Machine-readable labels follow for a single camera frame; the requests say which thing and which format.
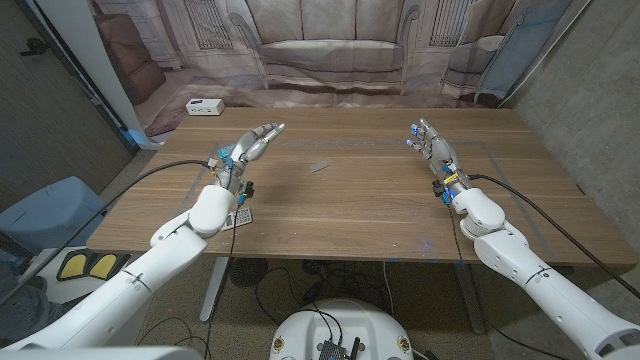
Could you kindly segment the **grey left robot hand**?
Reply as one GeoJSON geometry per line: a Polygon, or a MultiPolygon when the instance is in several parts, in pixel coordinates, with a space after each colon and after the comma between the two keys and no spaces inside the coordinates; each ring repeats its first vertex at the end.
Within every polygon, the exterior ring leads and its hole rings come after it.
{"type": "Polygon", "coordinates": [[[269,143],[283,132],[285,127],[284,123],[261,125],[245,133],[235,145],[220,149],[218,155],[222,165],[216,170],[217,178],[214,180],[214,185],[237,193],[241,187],[241,176],[246,165],[260,159],[269,143]]]}

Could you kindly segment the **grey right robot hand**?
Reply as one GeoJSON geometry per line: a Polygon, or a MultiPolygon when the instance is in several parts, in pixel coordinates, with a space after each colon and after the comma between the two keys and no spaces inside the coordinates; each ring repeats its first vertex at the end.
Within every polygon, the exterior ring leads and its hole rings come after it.
{"type": "Polygon", "coordinates": [[[473,187],[461,168],[453,146],[424,118],[420,119],[419,124],[411,125],[411,133],[416,140],[408,140],[407,145],[422,154],[428,161],[430,170],[446,190],[456,196],[473,187]]]}

